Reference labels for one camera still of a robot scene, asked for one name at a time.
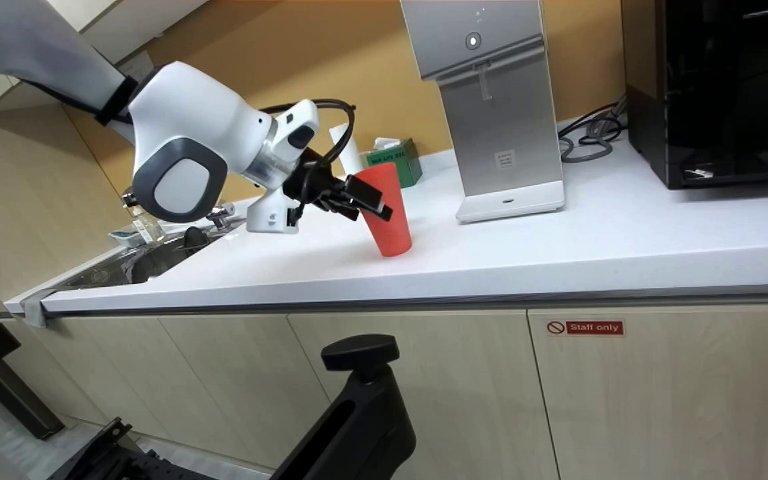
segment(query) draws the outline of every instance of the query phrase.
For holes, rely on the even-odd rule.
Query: floor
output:
[[[0,404],[0,452],[21,469],[29,480],[46,480],[57,471],[73,452],[77,452],[98,427],[69,420],[63,432],[51,440],[34,440],[2,404]],[[155,437],[135,437],[143,449],[155,449],[170,463],[194,469],[207,476],[222,480],[266,480],[270,471],[243,465],[214,452],[201,452],[183,444],[170,444]]]

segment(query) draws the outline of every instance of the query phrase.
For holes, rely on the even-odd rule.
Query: countertop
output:
[[[405,189],[414,247],[378,255],[362,221],[307,207],[299,235],[243,228],[143,285],[61,291],[51,313],[768,296],[768,187],[671,191],[630,147],[566,164],[557,212],[458,224],[453,152]]]

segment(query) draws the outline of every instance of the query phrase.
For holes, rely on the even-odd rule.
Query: cable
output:
[[[587,115],[581,115],[578,120],[569,121],[566,127],[559,127],[559,140],[563,140],[563,161],[589,161],[597,157],[605,157],[614,152],[614,143],[621,131],[626,125],[621,121],[621,103],[603,103]],[[577,147],[594,147],[594,152],[587,155],[573,155]]]

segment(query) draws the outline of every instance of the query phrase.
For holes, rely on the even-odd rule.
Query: sink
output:
[[[159,244],[138,244],[105,259],[63,281],[54,291],[79,291],[79,288],[102,288],[102,285],[134,285],[146,281],[149,276],[159,276],[163,271],[173,269],[183,259],[194,255],[198,249],[207,247],[214,240],[223,237],[231,228],[186,228]]]

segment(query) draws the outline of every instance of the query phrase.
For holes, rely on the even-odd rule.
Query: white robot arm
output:
[[[307,201],[357,217],[390,217],[381,191],[330,176],[351,127],[327,152],[307,149],[317,107],[343,100],[301,99],[254,109],[234,91],[190,63],[167,63],[143,84],[119,75],[46,0],[0,0],[0,71],[21,76],[61,100],[87,109],[135,147],[134,196],[166,221],[211,212],[227,173],[263,189],[247,209],[247,232],[293,232]]]

